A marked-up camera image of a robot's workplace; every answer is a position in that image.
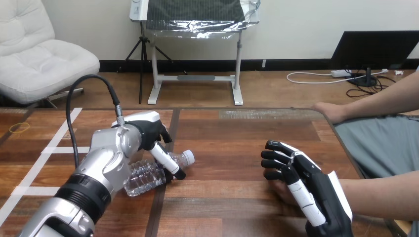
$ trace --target gray shorts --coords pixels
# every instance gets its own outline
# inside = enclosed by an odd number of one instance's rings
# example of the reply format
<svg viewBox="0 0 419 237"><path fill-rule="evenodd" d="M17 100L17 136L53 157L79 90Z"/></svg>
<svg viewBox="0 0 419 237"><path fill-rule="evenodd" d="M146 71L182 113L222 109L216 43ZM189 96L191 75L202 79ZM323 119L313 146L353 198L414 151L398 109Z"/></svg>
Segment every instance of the gray shorts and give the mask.
<svg viewBox="0 0 419 237"><path fill-rule="evenodd" d="M419 118L402 115L362 118L335 128L367 177L419 170ZM418 222L414 222L410 236L419 237Z"/></svg>

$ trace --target plastic water bottle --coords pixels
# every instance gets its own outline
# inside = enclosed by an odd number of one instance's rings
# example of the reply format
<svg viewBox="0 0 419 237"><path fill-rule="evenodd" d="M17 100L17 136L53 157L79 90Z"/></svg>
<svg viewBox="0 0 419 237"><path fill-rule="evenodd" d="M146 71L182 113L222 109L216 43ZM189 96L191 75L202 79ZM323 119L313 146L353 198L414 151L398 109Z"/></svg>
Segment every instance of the plastic water bottle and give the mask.
<svg viewBox="0 0 419 237"><path fill-rule="evenodd" d="M195 162L194 155L190 150L184 151L180 155L169 152L169 155L182 169ZM131 164L131 175L125 184L125 190L128 196L134 197L170 182L171 179L173 176L167 170L165 173L161 164L142 160Z"/></svg>

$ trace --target monitor stand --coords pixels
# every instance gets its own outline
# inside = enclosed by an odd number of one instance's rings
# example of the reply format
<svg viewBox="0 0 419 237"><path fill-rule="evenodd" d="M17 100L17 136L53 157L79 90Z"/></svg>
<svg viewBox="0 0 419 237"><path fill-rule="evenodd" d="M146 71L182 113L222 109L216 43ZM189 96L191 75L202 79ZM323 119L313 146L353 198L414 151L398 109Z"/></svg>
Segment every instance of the monitor stand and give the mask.
<svg viewBox="0 0 419 237"><path fill-rule="evenodd" d="M362 76L362 75L352 74L352 76L346 77L346 78L347 79L356 78L356 77L359 77L359 76ZM366 73L365 77L348 80L348 82L351 83L351 84L357 85L357 86L371 87L371 86L377 85L377 78L371 76L371 68L367 68L367 73Z"/></svg>

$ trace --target robotic arm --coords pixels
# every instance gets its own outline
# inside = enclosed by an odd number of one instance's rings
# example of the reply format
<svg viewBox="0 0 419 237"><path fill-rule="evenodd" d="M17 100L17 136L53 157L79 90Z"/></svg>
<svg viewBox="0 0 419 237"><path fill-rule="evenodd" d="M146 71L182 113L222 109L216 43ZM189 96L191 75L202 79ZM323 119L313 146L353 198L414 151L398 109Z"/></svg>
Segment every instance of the robotic arm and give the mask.
<svg viewBox="0 0 419 237"><path fill-rule="evenodd" d="M261 153L268 180L286 183L307 217L309 237L352 237L352 211L336 173L326 175L304 152L282 142L268 141Z"/></svg>
<svg viewBox="0 0 419 237"><path fill-rule="evenodd" d="M185 173L160 144L171 142L157 112L142 112L93 134L89 153L55 196L45 202L18 237L93 237L95 224L127 182L128 165L145 149L177 179Z"/></svg>

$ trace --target bottle cap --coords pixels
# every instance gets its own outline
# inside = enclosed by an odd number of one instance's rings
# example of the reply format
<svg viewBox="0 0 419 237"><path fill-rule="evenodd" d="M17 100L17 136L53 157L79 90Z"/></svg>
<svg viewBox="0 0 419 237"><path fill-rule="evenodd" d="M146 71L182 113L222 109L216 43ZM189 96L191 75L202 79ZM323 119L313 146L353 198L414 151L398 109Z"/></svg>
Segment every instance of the bottle cap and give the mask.
<svg viewBox="0 0 419 237"><path fill-rule="evenodd" d="M183 155L186 158L186 161L188 162L188 165L192 165L193 163L195 163L195 157L194 154L192 154L192 151L187 150L183 152Z"/></svg>

